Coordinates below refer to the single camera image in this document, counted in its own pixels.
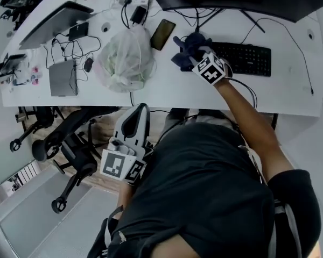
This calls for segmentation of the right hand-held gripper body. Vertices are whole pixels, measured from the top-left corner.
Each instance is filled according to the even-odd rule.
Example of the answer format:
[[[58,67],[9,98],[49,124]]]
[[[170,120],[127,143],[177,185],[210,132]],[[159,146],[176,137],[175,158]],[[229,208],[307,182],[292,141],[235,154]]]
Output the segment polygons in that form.
[[[233,71],[226,59],[218,57],[208,46],[200,46],[199,51],[204,52],[201,61],[196,61],[192,56],[189,57],[194,66],[192,72],[210,85],[214,85],[223,78],[232,78]]]

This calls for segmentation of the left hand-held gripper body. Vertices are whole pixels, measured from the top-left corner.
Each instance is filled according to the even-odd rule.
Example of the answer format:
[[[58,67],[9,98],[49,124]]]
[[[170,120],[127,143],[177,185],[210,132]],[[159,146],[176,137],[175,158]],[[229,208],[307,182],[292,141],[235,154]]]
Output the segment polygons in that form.
[[[108,147],[102,151],[100,174],[137,185],[142,177],[147,162],[153,153],[153,146],[129,146],[127,143],[112,137]]]

